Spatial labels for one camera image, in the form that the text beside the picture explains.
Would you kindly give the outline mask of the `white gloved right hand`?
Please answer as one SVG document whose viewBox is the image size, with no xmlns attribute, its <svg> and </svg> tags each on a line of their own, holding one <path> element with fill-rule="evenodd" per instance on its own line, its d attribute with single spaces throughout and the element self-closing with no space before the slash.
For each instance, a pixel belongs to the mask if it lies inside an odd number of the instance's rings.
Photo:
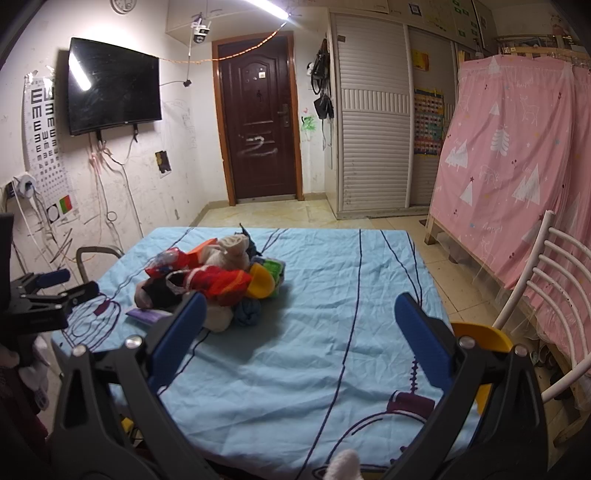
<svg viewBox="0 0 591 480">
<path fill-rule="evenodd" d="M 324 480 L 363 480 L 360 457 L 353 449 L 343 450 L 329 462 Z"/>
</svg>

